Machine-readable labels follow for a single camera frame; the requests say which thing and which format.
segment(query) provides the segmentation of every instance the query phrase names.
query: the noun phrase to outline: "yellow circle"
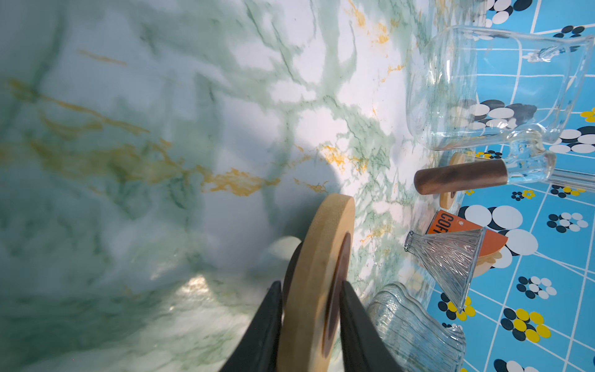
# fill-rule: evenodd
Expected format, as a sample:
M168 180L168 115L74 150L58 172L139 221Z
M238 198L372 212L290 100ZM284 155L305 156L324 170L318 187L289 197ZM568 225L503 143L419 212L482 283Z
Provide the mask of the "yellow circle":
M470 317L474 317L476 315L475 309L473 308L473 306L467 306L465 308L465 312L467 313L468 316Z
M543 324L537 326L537 333L545 339L548 339L552 336L552 332L550 331L550 329L544 326Z
M520 319L515 319L515 321L512 322L512 324L514 324L515 328L521 332L525 332L527 330L527 324Z
M534 311L529 316L530 316L531 320L533 321L533 323L535 323L535 324L543 324L543 317L538 312L535 312Z
M461 319L462 321L467 320L467 314L463 311L463 312L457 312L456 313L456 317L458 319Z
M531 341L532 343L537 343L537 342L539 342L539 340L541 340L541 337L539 337L539 335L537 334L537 332L535 332L532 329L528 329L525 332L525 335L527 336L527 339L529 341Z
M516 316L519 317L520 320L529 320L529 313L527 310L519 309L516 311Z

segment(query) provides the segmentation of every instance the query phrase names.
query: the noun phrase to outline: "glass pitcher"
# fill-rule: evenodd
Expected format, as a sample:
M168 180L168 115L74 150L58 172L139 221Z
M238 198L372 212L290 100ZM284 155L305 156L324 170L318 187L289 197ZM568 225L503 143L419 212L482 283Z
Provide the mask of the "glass pitcher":
M527 131L554 142L583 85L593 39L448 28L424 47L425 61L411 74L409 131L432 150L509 143ZM510 99L480 101L485 77L501 90L498 80L514 81Z

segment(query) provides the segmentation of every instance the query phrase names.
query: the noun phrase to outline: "marble surface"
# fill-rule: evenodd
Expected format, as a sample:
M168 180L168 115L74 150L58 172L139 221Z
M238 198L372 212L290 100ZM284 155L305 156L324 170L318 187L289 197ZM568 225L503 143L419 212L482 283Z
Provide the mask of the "marble surface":
M331 192L427 304L406 82L475 2L0 0L0 370L218 370Z

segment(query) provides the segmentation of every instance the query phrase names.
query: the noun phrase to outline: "wooden coaster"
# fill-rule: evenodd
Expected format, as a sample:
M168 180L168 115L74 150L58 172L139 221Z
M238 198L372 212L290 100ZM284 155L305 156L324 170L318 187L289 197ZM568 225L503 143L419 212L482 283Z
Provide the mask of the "wooden coaster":
M330 194L295 266L277 354L278 372L326 371L339 322L339 293L351 253L355 201Z
M455 152L452 155L452 157L450 158L449 165L463 164L464 162L465 162L464 154L462 154L460 152ZM452 205L455 203L456 193L458 193L458 191L441 193L440 194L440 208L449 210L450 207L452 207Z

